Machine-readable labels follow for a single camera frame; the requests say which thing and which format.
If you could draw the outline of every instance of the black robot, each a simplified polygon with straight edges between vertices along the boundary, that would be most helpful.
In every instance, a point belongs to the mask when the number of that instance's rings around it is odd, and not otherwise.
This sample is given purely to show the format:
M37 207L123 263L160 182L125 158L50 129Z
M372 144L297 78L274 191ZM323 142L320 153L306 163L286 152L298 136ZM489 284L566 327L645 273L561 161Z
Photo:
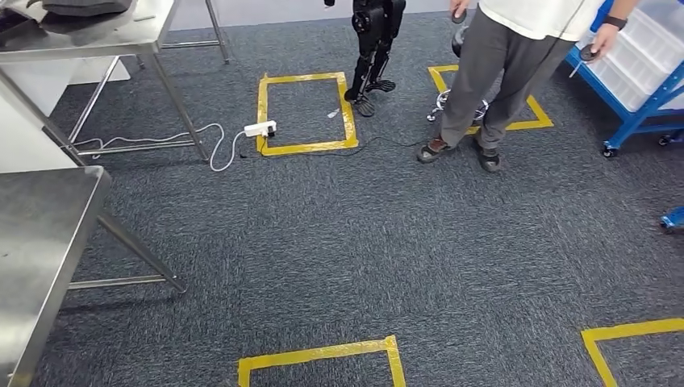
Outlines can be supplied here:
M326 6L334 6L335 0L324 0ZM397 85L382 80L387 61L390 59L392 42L402 24L406 0L353 0L352 25L359 35L359 60L354 70L354 82L344 93L344 99L356 107L359 114L370 117L375 114L373 103L366 97L371 90L390 92Z

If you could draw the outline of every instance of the table top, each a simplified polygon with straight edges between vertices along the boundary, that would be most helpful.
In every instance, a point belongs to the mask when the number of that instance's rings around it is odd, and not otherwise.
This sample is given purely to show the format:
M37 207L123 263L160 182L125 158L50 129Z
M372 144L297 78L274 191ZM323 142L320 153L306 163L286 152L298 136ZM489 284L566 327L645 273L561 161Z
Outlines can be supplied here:
M69 24L47 27L41 3L27 8L28 0L6 0L0 5L44 22L44 33L34 34L0 48L0 63L58 60L159 52L180 0L134 0L131 8L108 16L90 27Z
M0 173L0 386L28 387L111 179L102 167Z

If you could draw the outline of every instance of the gray carpet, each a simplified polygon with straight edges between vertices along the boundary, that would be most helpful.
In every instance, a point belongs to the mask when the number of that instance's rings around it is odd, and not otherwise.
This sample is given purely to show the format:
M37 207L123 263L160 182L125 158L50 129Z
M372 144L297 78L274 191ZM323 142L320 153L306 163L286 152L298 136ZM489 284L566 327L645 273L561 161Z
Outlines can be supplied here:
M362 144L426 138L428 66L454 61L442 14L408 15ZM227 30L213 48L162 57L198 126L254 123L258 80L344 70L348 20ZM211 36L174 33L173 39ZM108 206L189 282L70 293L34 386L234 386L237 360L396 335L411 386L598 386L580 331L684 315L684 235L657 217L684 203L684 153L656 136L614 160L617 119L563 65L536 93L554 128L515 131L507 169L483 172L467 146L435 164L378 140L350 157L246 158L213 173L192 148L107 156ZM109 85L84 138L163 137L180 123L149 70ZM72 125L92 86L71 87L54 119ZM280 144L341 139L331 82L274 86ZM218 133L207 132L213 144ZM224 147L220 159L226 160ZM148 273L98 231L77 279ZM681 385L676 334L602 344L623 385ZM378 354L252 373L252 385L391 385Z

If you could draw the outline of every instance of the cart wheel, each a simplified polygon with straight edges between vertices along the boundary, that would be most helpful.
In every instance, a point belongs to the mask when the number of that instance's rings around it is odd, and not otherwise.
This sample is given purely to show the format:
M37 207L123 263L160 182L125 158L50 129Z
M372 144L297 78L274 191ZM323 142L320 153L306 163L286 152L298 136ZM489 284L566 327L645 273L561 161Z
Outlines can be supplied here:
M662 228L663 232L665 232L667 235L674 233L674 229L672 227L668 226L667 223L661 222L660 224L661 224L661 228Z
M672 137L670 135L663 135L660 139L658 139L658 145L664 147L665 145L669 144L672 142Z
M617 149L610 149L610 148L604 148L603 149L603 157L606 157L610 159L611 157L617 156Z

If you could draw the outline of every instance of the white shirt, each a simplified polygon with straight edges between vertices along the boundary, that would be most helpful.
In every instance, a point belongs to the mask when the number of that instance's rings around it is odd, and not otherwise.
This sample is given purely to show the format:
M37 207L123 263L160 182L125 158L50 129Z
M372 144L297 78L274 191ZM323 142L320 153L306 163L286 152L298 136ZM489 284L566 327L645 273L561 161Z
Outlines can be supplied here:
M479 3L490 19L522 36L541 40L550 35L576 41L589 31L603 0L480 0Z

